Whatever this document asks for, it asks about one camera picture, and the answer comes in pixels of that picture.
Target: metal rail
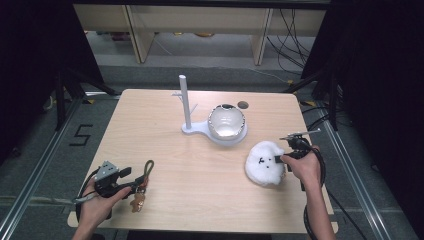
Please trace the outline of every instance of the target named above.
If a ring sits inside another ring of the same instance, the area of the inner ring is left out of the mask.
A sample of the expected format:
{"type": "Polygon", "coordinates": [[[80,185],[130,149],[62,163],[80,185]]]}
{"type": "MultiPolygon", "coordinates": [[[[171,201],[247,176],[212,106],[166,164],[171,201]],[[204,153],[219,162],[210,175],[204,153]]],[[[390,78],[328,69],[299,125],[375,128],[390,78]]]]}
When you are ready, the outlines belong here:
{"type": "MultiPolygon", "coordinates": [[[[321,103],[317,103],[317,105],[319,107],[323,107],[321,103]]],[[[322,109],[319,114],[321,117],[323,117],[327,113],[325,109],[322,109]]],[[[375,203],[369,195],[361,177],[359,176],[359,173],[356,171],[355,165],[350,158],[339,133],[333,130],[328,121],[324,122],[324,126],[348,176],[350,184],[356,193],[359,203],[362,206],[365,216],[367,217],[368,222],[374,232],[375,237],[382,240],[392,239],[383,221],[383,218],[381,217],[375,203]]]]}
{"type": "Polygon", "coordinates": [[[82,99],[73,99],[70,107],[67,111],[68,118],[66,118],[62,127],[56,131],[44,150],[40,160],[32,171],[28,178],[25,186],[22,188],[20,194],[13,203],[6,217],[2,220],[0,225],[0,236],[2,240],[10,239],[13,232],[15,231],[22,215],[24,214],[28,203],[31,201],[31,197],[41,182],[44,173],[46,172],[57,148],[64,135],[64,132],[72,119],[72,116],[76,112],[79,106],[82,104],[82,99]]]}

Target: wooden table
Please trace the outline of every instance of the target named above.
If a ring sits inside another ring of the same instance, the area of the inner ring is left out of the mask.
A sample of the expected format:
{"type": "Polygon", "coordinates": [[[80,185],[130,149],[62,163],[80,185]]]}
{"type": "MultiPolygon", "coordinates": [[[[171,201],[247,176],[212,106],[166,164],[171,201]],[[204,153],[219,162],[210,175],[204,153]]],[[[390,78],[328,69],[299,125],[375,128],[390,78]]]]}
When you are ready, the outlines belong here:
{"type": "MultiPolygon", "coordinates": [[[[303,210],[305,192],[290,172],[279,186],[261,187],[245,174],[250,149],[258,142],[277,142],[287,152],[289,133],[306,131],[296,97],[291,94],[189,91],[190,106],[197,107],[192,122],[207,119],[222,103],[242,110],[248,133],[242,142],[223,147],[204,135],[186,135],[180,99],[171,90],[126,90],[121,96],[100,143],[91,173],[108,160],[132,174],[118,183],[133,181],[143,174],[147,160],[155,161],[146,201],[132,213],[127,200],[113,208],[113,217],[100,227],[139,230],[306,233],[303,210]]],[[[327,211],[333,214],[324,189],[327,211]]],[[[76,227],[75,213],[68,224],[76,227]]]]}

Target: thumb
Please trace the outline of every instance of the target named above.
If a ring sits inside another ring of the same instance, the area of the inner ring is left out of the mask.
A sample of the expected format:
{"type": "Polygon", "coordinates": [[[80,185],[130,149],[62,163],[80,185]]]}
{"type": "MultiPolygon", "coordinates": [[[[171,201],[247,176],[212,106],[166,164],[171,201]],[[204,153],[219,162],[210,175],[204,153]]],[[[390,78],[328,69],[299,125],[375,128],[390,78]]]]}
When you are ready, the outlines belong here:
{"type": "Polygon", "coordinates": [[[115,195],[113,195],[112,197],[110,197],[113,201],[113,204],[119,202],[119,200],[123,199],[125,196],[127,196],[127,194],[131,191],[131,187],[125,187],[121,190],[119,190],[119,192],[117,192],[115,195]]]}

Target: glass bowl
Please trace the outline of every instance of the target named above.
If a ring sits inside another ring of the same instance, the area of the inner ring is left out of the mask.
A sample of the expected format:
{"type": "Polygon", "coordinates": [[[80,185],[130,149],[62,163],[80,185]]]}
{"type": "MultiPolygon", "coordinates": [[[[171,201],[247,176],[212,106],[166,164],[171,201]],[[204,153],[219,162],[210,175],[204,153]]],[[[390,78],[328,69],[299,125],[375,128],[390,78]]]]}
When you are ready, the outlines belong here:
{"type": "Polygon", "coordinates": [[[209,114],[208,127],[212,136],[219,140],[234,140],[245,126],[243,113],[230,104],[221,104],[209,114]]]}

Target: white base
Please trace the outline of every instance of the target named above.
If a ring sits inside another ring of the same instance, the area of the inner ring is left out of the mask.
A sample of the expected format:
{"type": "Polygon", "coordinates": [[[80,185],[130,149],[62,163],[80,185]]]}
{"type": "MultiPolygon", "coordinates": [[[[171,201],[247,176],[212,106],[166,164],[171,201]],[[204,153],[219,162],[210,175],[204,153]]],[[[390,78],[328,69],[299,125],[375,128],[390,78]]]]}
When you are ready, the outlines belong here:
{"type": "Polygon", "coordinates": [[[241,142],[244,139],[244,137],[246,137],[246,135],[247,135],[247,124],[244,125],[244,128],[241,131],[240,135],[236,139],[233,139],[233,140],[219,140],[219,139],[215,138],[211,134],[211,132],[209,131],[208,121],[191,123],[190,129],[187,129],[186,124],[184,123],[183,126],[181,127],[181,130],[183,131],[183,133],[185,133],[187,135],[198,134],[198,133],[203,134],[203,135],[207,136],[210,140],[215,142],[216,144],[226,146],[226,147],[230,147],[230,146],[233,146],[233,145],[241,142]]]}

